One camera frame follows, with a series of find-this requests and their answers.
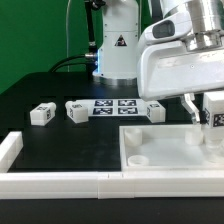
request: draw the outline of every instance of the green screen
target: green screen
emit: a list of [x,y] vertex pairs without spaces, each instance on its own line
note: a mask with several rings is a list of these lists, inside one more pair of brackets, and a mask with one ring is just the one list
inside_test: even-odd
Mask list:
[[[68,0],[1,0],[0,93],[28,73],[45,72],[67,56]],[[100,12],[93,12],[98,46],[102,43]],[[142,28],[150,22],[143,1]],[[84,0],[72,0],[69,17],[69,55],[88,52]]]

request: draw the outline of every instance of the white plastic tray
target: white plastic tray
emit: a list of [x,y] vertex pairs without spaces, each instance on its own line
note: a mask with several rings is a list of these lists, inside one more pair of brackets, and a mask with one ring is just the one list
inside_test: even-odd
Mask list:
[[[191,146],[185,142],[185,133],[193,125],[154,125],[120,127],[120,150],[122,171],[150,171],[155,169],[189,170],[189,169],[223,169],[224,164],[211,161],[205,143]],[[142,144],[128,146],[125,144],[125,130],[140,129]],[[148,165],[132,166],[128,159],[143,156]]]

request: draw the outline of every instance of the black tabletop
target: black tabletop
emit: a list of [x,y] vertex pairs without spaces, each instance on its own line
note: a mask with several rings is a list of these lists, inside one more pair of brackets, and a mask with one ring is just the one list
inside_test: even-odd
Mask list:
[[[136,87],[108,87],[85,73],[34,73],[0,95],[0,142],[22,131],[24,148],[9,172],[120,171],[119,126],[151,125],[146,117],[90,118],[75,124],[65,103],[81,99],[138,98]],[[31,126],[29,112],[54,102],[56,116]],[[179,99],[160,102],[167,124],[190,123]],[[201,97],[197,106],[201,107]],[[0,223],[223,223],[222,198],[116,200],[1,200]]]

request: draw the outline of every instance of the white box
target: white box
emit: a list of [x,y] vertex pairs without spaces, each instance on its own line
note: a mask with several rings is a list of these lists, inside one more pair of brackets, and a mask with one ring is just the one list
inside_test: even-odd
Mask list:
[[204,93],[203,110],[206,140],[221,141],[224,139],[224,91]]
[[30,112],[31,125],[45,126],[55,117],[56,105],[54,103],[41,103]]
[[68,101],[65,104],[67,115],[75,123],[82,123],[89,121],[88,108],[72,101]]
[[147,102],[147,117],[152,123],[166,121],[166,109],[158,101]]

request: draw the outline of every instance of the white block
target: white block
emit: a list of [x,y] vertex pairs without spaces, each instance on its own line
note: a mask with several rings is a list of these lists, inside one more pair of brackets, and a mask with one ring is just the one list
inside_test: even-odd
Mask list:
[[96,172],[0,174],[0,199],[97,198]]
[[21,132],[10,132],[0,145],[0,173],[6,173],[23,148]]
[[135,197],[223,196],[222,170],[160,170],[136,173]]
[[206,115],[205,138],[222,140],[224,138],[224,91],[204,94],[203,110]]
[[72,101],[68,101],[65,104],[67,115],[75,123],[87,122],[89,120],[88,108]]
[[158,101],[147,102],[147,117],[152,123],[166,121],[166,109]]
[[45,126],[55,117],[55,103],[41,103],[30,112],[31,125]]
[[98,198],[134,198],[134,180],[124,173],[99,173]]

